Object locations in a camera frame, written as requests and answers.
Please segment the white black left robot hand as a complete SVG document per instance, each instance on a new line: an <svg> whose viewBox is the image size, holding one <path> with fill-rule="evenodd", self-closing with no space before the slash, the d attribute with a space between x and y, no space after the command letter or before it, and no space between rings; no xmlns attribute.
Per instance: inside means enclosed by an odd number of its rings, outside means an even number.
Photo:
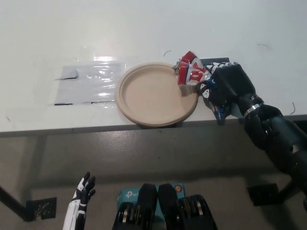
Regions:
<svg viewBox="0 0 307 230"><path fill-rule="evenodd" d="M95 194L95 177L87 172L76 187L73 198L68 205L63 230L84 230L87 206Z"/></svg>

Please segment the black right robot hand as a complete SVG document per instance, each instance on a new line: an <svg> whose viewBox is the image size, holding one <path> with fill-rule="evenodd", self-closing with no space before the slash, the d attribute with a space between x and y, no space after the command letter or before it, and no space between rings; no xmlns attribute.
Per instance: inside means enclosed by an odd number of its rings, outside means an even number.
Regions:
<svg viewBox="0 0 307 230"><path fill-rule="evenodd" d="M255 87L240 64L213 62L205 66L205 79L196 86L197 94L211 109L215 118L223 122L235 104L245 119L256 119L263 105Z"/></svg>

